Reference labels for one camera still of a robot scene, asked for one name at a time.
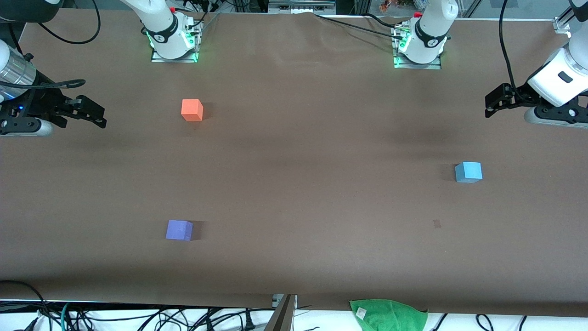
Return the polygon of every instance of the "teal cable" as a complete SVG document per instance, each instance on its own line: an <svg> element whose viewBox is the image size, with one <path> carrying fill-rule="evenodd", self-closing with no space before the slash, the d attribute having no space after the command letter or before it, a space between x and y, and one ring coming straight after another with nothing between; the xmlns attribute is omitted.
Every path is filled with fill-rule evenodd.
<svg viewBox="0 0 588 331"><path fill-rule="evenodd" d="M64 308L61 310L61 331L65 331L65 312L68 310L68 306L69 302L65 303Z"/></svg>

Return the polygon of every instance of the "brown table surface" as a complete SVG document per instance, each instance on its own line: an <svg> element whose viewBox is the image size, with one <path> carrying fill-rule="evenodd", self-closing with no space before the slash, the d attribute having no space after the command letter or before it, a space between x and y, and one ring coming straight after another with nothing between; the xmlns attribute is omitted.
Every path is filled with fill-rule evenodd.
<svg viewBox="0 0 588 331"><path fill-rule="evenodd" d="M94 15L48 26L82 40ZM101 15L87 45L25 29L36 67L86 79L65 92L108 126L0 140L2 279L49 299L588 312L588 131L484 118L507 81L496 21L456 21L443 69L418 71L394 69L388 38L311 14L220 15L199 63L153 64L133 12ZM549 22L505 31L519 84L566 40ZM184 121L184 98L207 119ZM466 160L481 182L455 183ZM204 222L202 240L166 240L170 219Z"/></svg>

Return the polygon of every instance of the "green towel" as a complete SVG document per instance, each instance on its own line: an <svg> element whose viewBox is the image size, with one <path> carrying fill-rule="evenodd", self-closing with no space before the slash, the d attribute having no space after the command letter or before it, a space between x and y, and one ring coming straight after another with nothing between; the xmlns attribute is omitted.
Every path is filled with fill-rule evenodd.
<svg viewBox="0 0 588 331"><path fill-rule="evenodd" d="M363 331L423 331L428 313L392 300L350 301Z"/></svg>

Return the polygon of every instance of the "white floor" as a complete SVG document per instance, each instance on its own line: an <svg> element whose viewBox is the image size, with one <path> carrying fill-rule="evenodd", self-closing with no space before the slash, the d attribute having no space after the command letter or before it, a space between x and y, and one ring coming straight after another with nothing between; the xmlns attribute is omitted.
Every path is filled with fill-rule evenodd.
<svg viewBox="0 0 588 331"><path fill-rule="evenodd" d="M242 309L225 309L215 316L225 313L240 312ZM188 322L195 322L202 316L206 310L192 309L186 310L185 314ZM116 311L95 311L89 316L97 319L118 319L123 317L144 316L156 313L156 310L116 310ZM272 312L252 312L251 317L255 325L266 323ZM294 331L306 331L319 327L318 331L361 331L355 317L351 311L330 311L330 310L297 310L294 318ZM431 331L437 324L442 314L431 313L425 326L424 331ZM0 331L14 331L24 329L36 317L36 313L3 313L0 314ZM495 331L518 331L519 323L522 316L509 315L489 315ZM96 331L134 331L146 318L119 321L119 322L94 322ZM145 328L146 331L155 330L158 319L153 319ZM238 317L233 317L215 327L215 331L237 330L240 328ZM54 322L54 330L58 331L61 327ZM178 327L173 324L166 324L161 331L183 331L186 327ZM35 326L35 331L49 330L47 318L39 319ZM482 329L477 325L475 315L449 314L441 327L440 331L474 331ZM588 330L588 318L579 317L541 317L529 316L523 326L524 331L547 331L547 330L566 330L566 331L586 331Z"/></svg>

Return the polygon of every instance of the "cube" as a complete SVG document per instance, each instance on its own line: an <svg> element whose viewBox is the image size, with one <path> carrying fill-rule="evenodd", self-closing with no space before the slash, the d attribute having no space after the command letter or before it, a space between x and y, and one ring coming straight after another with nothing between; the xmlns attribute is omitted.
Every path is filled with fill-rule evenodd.
<svg viewBox="0 0 588 331"><path fill-rule="evenodd" d="M455 180L458 183L475 183L482 179L482 165L479 162L464 161L455 166Z"/></svg>
<svg viewBox="0 0 588 331"><path fill-rule="evenodd" d="M204 106L198 99L182 100L182 117L188 122L202 121Z"/></svg>
<svg viewBox="0 0 588 331"><path fill-rule="evenodd" d="M168 222L168 232L165 234L166 239L171 240L192 240L192 222L170 220Z"/></svg>

